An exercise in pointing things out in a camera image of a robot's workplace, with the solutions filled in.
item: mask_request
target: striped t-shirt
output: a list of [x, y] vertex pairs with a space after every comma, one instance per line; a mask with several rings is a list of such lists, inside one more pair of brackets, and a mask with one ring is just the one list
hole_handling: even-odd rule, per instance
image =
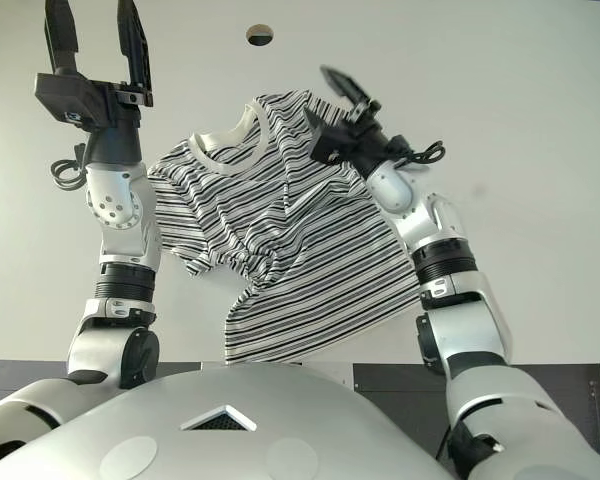
[[[248, 281], [225, 323], [227, 363], [292, 361], [404, 311], [418, 282], [349, 165], [308, 157], [308, 91], [263, 95], [237, 147], [180, 142], [149, 172], [163, 246], [193, 275], [230, 266]], [[191, 321], [195, 321], [191, 312]]]

